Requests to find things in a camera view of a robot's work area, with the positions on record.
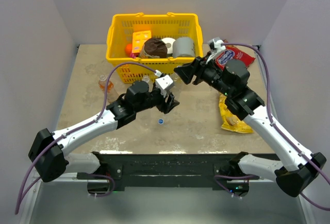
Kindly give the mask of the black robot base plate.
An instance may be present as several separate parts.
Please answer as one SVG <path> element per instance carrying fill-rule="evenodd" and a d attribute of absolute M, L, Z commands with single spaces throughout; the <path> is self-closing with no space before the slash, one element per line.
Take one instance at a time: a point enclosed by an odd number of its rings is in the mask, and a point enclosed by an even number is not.
<path fill-rule="evenodd" d="M 79 180 L 105 180 L 111 177 L 116 191 L 127 187 L 222 188 L 215 175 L 242 177 L 238 154 L 101 154 L 94 152 L 100 166 L 88 175 L 78 173 Z"/>

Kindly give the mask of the clear bottle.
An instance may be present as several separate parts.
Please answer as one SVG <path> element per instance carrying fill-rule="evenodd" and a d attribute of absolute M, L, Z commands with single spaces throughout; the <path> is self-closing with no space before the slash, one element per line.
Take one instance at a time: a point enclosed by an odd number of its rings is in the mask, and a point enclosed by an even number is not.
<path fill-rule="evenodd" d="M 150 78 L 149 78 L 148 75 L 144 75 L 143 78 L 142 78 L 142 80 L 143 80 L 144 82 L 146 82 L 146 83 L 151 83 L 151 80 L 150 80 Z"/>
<path fill-rule="evenodd" d="M 184 82 L 181 80 L 181 78 L 176 74 L 172 73 L 170 75 L 171 79 L 174 82 L 174 87 L 171 88 L 171 92 L 174 95 L 176 100 L 179 100 L 183 86 L 185 85 Z"/>

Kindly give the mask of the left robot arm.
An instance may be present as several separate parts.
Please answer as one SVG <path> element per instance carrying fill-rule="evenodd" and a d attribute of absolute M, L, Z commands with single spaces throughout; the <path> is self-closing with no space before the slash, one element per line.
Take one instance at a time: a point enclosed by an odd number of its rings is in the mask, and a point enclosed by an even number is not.
<path fill-rule="evenodd" d="M 169 76 L 157 78 L 153 89 L 144 81 L 135 81 L 116 101 L 102 111 L 71 127 L 49 132 L 39 131 L 28 153 L 43 182 L 51 182 L 67 173 L 87 173 L 96 179 L 106 175 L 107 166 L 93 153 L 74 154 L 84 143 L 115 131 L 136 119 L 137 113 L 156 107 L 167 114 L 179 102 L 171 93 L 174 82 Z"/>

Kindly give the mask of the orange tea bottle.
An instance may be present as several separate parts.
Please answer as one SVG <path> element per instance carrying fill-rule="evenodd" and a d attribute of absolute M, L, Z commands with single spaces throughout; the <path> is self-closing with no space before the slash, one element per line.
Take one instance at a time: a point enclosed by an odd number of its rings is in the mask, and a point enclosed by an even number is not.
<path fill-rule="evenodd" d="M 107 80 L 107 76 L 100 75 L 98 85 L 100 89 L 103 91 L 103 93 L 105 92 L 107 93 L 107 101 L 109 103 L 112 103 L 117 100 L 119 95 L 115 90 L 113 83 L 111 81 L 107 83 L 106 80 Z"/>

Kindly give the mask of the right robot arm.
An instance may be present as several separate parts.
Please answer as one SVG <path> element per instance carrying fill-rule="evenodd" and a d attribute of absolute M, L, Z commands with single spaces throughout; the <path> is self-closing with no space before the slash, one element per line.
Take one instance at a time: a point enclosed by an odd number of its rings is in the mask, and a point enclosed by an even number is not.
<path fill-rule="evenodd" d="M 185 84 L 205 82 L 223 94 L 227 109 L 256 131 L 278 156 L 274 161 L 241 152 L 230 162 L 227 179 L 262 177 L 297 197 L 318 176 L 325 156 L 305 148 L 267 112 L 265 102 L 247 85 L 250 73 L 242 61 L 232 59 L 220 69 L 215 62 L 197 57 L 174 72 Z"/>

